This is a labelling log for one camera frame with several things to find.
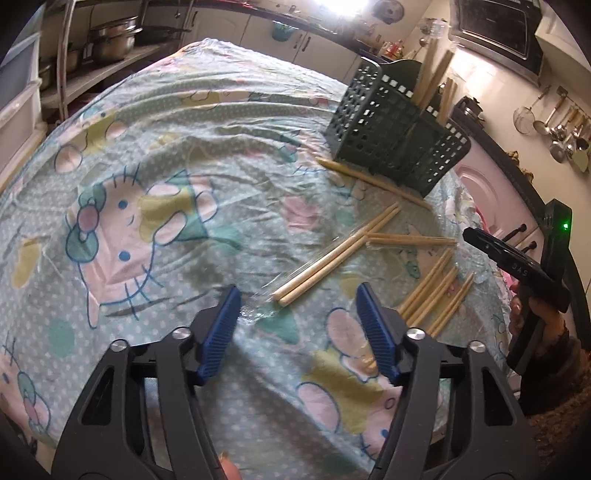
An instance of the countertop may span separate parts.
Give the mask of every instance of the countertop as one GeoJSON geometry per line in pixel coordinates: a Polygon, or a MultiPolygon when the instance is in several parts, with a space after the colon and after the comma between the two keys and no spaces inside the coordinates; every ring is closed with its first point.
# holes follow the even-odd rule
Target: countertop
{"type": "MultiPolygon", "coordinates": [[[[150,2],[150,5],[177,5],[176,1],[166,1],[166,0],[154,0],[150,2]]],[[[182,1],[181,6],[188,5],[187,1],[182,1]]],[[[199,0],[194,3],[194,8],[217,8],[220,10],[229,10],[232,12],[242,12],[248,15],[256,15],[257,17],[268,18],[269,20],[275,20],[281,22],[285,25],[289,25],[290,27],[296,27],[301,30],[307,31],[309,33],[313,33],[314,35],[319,35],[320,37],[324,37],[327,40],[333,41],[338,43],[339,45],[347,48],[355,52],[358,55],[364,56],[373,60],[376,63],[387,63],[386,60],[382,58],[378,58],[377,56],[369,53],[367,51],[367,46],[360,42],[359,40],[354,40],[350,37],[345,37],[344,35],[340,35],[336,32],[327,30],[326,28],[319,27],[318,25],[314,25],[308,23],[306,20],[289,14],[282,14],[279,12],[274,12],[271,10],[267,10],[265,8],[257,7],[256,5],[251,5],[247,2],[235,2],[232,0],[199,0]]]]}

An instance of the cabinet door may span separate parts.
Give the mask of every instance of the cabinet door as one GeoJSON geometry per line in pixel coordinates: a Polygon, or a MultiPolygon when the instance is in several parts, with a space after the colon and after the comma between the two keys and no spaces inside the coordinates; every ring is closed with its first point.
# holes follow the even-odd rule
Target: cabinet door
{"type": "Polygon", "coordinates": [[[308,33],[294,63],[344,81],[357,54],[318,35],[308,33]]]}
{"type": "Polygon", "coordinates": [[[188,28],[191,29],[191,33],[185,35],[183,45],[204,38],[217,38],[240,45],[249,15],[213,8],[195,8],[190,18],[188,28]]]}
{"type": "Polygon", "coordinates": [[[272,37],[277,25],[273,20],[252,15],[242,36],[240,46],[259,51],[277,59],[293,62],[307,32],[295,30],[286,41],[272,37]]]}

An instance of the wooden stick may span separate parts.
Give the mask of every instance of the wooden stick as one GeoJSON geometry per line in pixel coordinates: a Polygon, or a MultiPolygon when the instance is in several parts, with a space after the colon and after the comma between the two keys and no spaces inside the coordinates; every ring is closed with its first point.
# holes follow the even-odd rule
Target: wooden stick
{"type": "Polygon", "coordinates": [[[386,233],[369,233],[368,242],[381,245],[455,245],[454,238],[444,236],[422,235],[388,235],[386,233]]]}
{"type": "Polygon", "coordinates": [[[322,267],[324,267],[325,265],[330,263],[332,260],[337,258],[342,252],[347,250],[357,240],[362,238],[365,233],[369,232],[374,226],[376,226],[378,223],[380,223],[380,221],[383,220],[390,212],[392,212],[394,209],[398,209],[398,208],[399,208],[398,203],[394,203],[393,205],[390,205],[382,213],[380,213],[376,218],[374,218],[369,223],[367,223],[365,226],[363,226],[359,230],[357,230],[347,240],[342,242],[336,248],[332,249],[329,253],[327,253],[325,256],[323,256],[321,259],[312,263],[312,265],[310,265],[308,268],[306,268],[305,270],[303,270],[302,272],[297,274],[294,278],[292,278],[290,281],[286,282],[281,287],[279,287],[277,290],[275,290],[271,294],[271,297],[274,300],[279,300],[281,297],[284,297],[285,295],[287,295],[291,290],[293,290],[294,288],[299,286],[301,283],[308,280],[308,278],[310,278],[312,275],[314,275],[316,272],[318,272],[318,270],[320,270],[322,267]]]}
{"type": "Polygon", "coordinates": [[[343,165],[342,163],[338,163],[338,162],[335,162],[332,160],[327,160],[325,158],[316,157],[316,161],[320,165],[322,165],[324,168],[328,168],[329,170],[337,171],[337,172],[342,173],[344,175],[348,175],[349,177],[354,177],[356,179],[363,180],[371,185],[381,188],[382,190],[386,190],[386,191],[391,192],[395,195],[399,195],[403,199],[406,199],[409,202],[413,202],[417,205],[420,205],[421,207],[428,208],[429,210],[431,210],[433,208],[425,200],[415,197],[414,195],[407,193],[407,192],[395,187],[394,185],[390,185],[389,183],[387,183],[383,180],[377,179],[372,175],[369,175],[369,174],[364,173],[359,170],[353,170],[352,168],[349,168],[346,165],[343,165]]]}
{"type": "Polygon", "coordinates": [[[431,66],[433,65],[433,60],[435,59],[435,53],[437,52],[438,46],[438,38],[434,37],[431,38],[431,40],[429,40],[427,53],[425,55],[423,63],[421,63],[421,68],[418,71],[417,83],[414,86],[412,101],[417,106],[421,103],[421,100],[423,99],[423,94],[425,92],[425,89],[427,88],[429,79],[431,78],[431,66]]]}
{"type": "Polygon", "coordinates": [[[446,112],[449,110],[449,104],[452,101],[452,91],[455,82],[447,77],[443,93],[441,94],[441,103],[439,104],[439,114],[437,115],[437,123],[445,127],[447,123],[446,112]]]}
{"type": "Polygon", "coordinates": [[[452,110],[454,107],[453,99],[456,97],[457,83],[454,82],[453,80],[452,80],[452,82],[453,82],[452,83],[452,92],[450,93],[450,96],[449,96],[449,104],[447,106],[447,110],[444,112],[445,123],[443,124],[443,126],[445,126],[445,124],[449,121],[449,118],[452,115],[452,110]]]}
{"type": "Polygon", "coordinates": [[[429,292],[431,292],[435,288],[435,285],[438,284],[438,282],[440,282],[441,277],[437,275],[437,273],[443,271],[443,269],[447,265],[447,262],[449,261],[449,258],[451,257],[452,253],[450,252],[448,259],[444,260],[444,263],[442,263],[437,272],[434,272],[433,276],[429,279],[429,282],[425,285],[423,290],[419,292],[418,296],[410,303],[410,305],[408,305],[406,311],[404,312],[404,315],[402,316],[403,318],[409,318],[414,313],[414,311],[421,306],[422,303],[427,301],[426,297],[428,297],[429,292]]]}
{"type": "Polygon", "coordinates": [[[454,266],[447,273],[447,275],[445,277],[443,277],[443,280],[441,281],[441,283],[433,291],[433,293],[431,294],[431,297],[430,297],[431,299],[428,302],[423,303],[423,305],[421,307],[419,307],[417,309],[417,311],[414,312],[410,316],[410,318],[407,320],[407,325],[409,325],[409,326],[412,325],[412,326],[416,327],[421,324],[421,322],[425,319],[425,317],[431,312],[431,310],[433,310],[435,305],[437,305],[437,303],[445,295],[445,292],[447,291],[447,289],[450,287],[450,285],[456,279],[456,275],[457,275],[457,267],[454,266]]]}
{"type": "Polygon", "coordinates": [[[452,318],[456,310],[460,307],[464,298],[468,294],[468,290],[470,290],[473,281],[474,272],[471,272],[470,275],[468,275],[466,281],[463,283],[462,288],[458,290],[458,292],[452,298],[449,305],[440,313],[439,317],[427,329],[427,333],[430,336],[436,338],[437,335],[439,335],[441,331],[446,327],[447,323],[452,318]]]}
{"type": "MultiPolygon", "coordinates": [[[[382,229],[384,225],[386,225],[398,212],[400,208],[394,209],[392,212],[386,215],[385,218],[380,220],[371,230],[370,232],[377,232],[378,230],[382,229]]],[[[327,276],[330,272],[332,272],[336,267],[338,267],[342,262],[348,259],[351,255],[353,255],[359,248],[366,242],[366,238],[362,236],[359,240],[357,240],[353,245],[351,245],[347,250],[342,252],[338,257],[333,259],[330,263],[326,264],[322,267],[318,272],[308,278],[305,282],[294,288],[291,292],[285,295],[283,298],[279,299],[279,305],[285,307],[289,305],[292,301],[299,298],[303,293],[307,292],[310,288],[316,285],[320,280],[322,280],[325,276],[327,276]]]]}
{"type": "Polygon", "coordinates": [[[421,103],[418,106],[421,110],[425,110],[425,108],[428,107],[431,98],[433,97],[433,95],[435,95],[435,92],[439,88],[439,85],[441,84],[441,79],[443,78],[443,75],[449,67],[449,64],[452,62],[453,56],[455,54],[456,53],[454,51],[447,50],[443,55],[443,58],[439,62],[439,65],[437,65],[435,73],[433,74],[433,77],[429,82],[427,90],[425,90],[425,95],[423,96],[423,98],[421,98],[421,103]]]}
{"type": "Polygon", "coordinates": [[[414,302],[414,300],[421,294],[421,292],[427,287],[431,281],[431,279],[435,276],[435,274],[440,271],[449,261],[452,256],[452,249],[446,248],[443,254],[439,257],[439,259],[433,264],[431,270],[427,275],[423,277],[417,287],[406,297],[404,302],[400,304],[397,308],[398,313],[404,317],[404,314],[407,313],[407,310],[414,302]]]}

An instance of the kitchen utensil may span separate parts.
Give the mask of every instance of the kitchen utensil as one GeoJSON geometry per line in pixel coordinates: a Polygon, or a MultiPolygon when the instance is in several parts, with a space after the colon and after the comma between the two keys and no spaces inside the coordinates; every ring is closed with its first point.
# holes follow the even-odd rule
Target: kitchen utensil
{"type": "MultiPolygon", "coordinates": [[[[575,123],[575,128],[573,132],[576,132],[583,126],[583,121],[584,117],[580,116],[575,123]]],[[[558,163],[564,162],[570,156],[570,151],[568,147],[570,145],[571,140],[574,137],[573,132],[571,132],[571,134],[563,142],[554,141],[550,145],[550,155],[552,155],[552,158],[555,159],[558,163]]]]}
{"type": "Polygon", "coordinates": [[[532,108],[536,106],[536,104],[544,98],[548,92],[550,91],[550,85],[548,85],[542,93],[539,95],[538,98],[535,99],[534,103],[528,108],[526,106],[520,106],[513,112],[513,125],[515,125],[515,129],[524,135],[531,135],[535,132],[534,129],[534,122],[535,122],[535,115],[532,112],[532,108]]]}
{"type": "Polygon", "coordinates": [[[578,128],[573,130],[573,135],[569,138],[569,141],[565,142],[564,146],[566,147],[566,153],[569,156],[569,158],[573,158],[573,153],[577,150],[576,142],[581,137],[583,131],[585,131],[585,129],[587,128],[588,123],[589,120],[585,116],[582,116],[580,125],[578,126],[578,128]]]}
{"type": "Polygon", "coordinates": [[[175,33],[190,33],[184,28],[165,27],[162,25],[143,25],[143,30],[135,36],[137,45],[152,45],[172,40],[175,33]]]}
{"type": "Polygon", "coordinates": [[[107,65],[125,59],[134,47],[135,34],[141,30],[141,28],[136,28],[117,37],[101,38],[92,46],[92,59],[99,65],[107,65]]]}
{"type": "Polygon", "coordinates": [[[549,135],[550,134],[550,129],[548,128],[548,124],[550,123],[550,121],[554,117],[554,114],[562,106],[562,104],[564,103],[565,100],[566,100],[566,95],[561,95],[560,96],[560,99],[558,100],[558,102],[556,102],[555,107],[550,112],[550,115],[548,116],[548,118],[546,119],[546,121],[545,122],[542,122],[542,120],[536,120],[533,123],[534,129],[535,129],[536,132],[538,132],[542,136],[546,136],[546,135],[549,135]]]}
{"type": "Polygon", "coordinates": [[[56,78],[56,64],[48,61],[39,65],[39,78],[41,79],[41,91],[48,89],[56,78]]]}
{"type": "Polygon", "coordinates": [[[550,136],[555,142],[562,142],[566,138],[569,129],[569,123],[574,121],[580,115],[579,109],[574,105],[569,108],[569,112],[562,121],[550,129],[550,136]]]}
{"type": "Polygon", "coordinates": [[[66,73],[74,73],[82,64],[82,49],[69,50],[66,56],[66,73]]]}
{"type": "Polygon", "coordinates": [[[113,38],[127,34],[136,29],[138,17],[120,18],[93,27],[89,31],[90,41],[94,42],[102,38],[113,38]]]}
{"type": "Polygon", "coordinates": [[[578,137],[574,144],[575,149],[573,151],[573,163],[578,166],[580,171],[587,171],[589,168],[589,139],[591,138],[591,128],[587,125],[587,128],[580,137],[578,137]]]}

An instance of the green plastic basket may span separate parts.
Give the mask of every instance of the green plastic basket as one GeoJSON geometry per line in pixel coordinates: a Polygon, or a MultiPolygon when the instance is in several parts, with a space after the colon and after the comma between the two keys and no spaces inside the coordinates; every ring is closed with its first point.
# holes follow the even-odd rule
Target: green plastic basket
{"type": "Polygon", "coordinates": [[[436,121],[440,96],[424,112],[411,101],[420,63],[362,59],[324,134],[332,156],[411,187],[423,197],[470,151],[452,120],[436,121]]]}

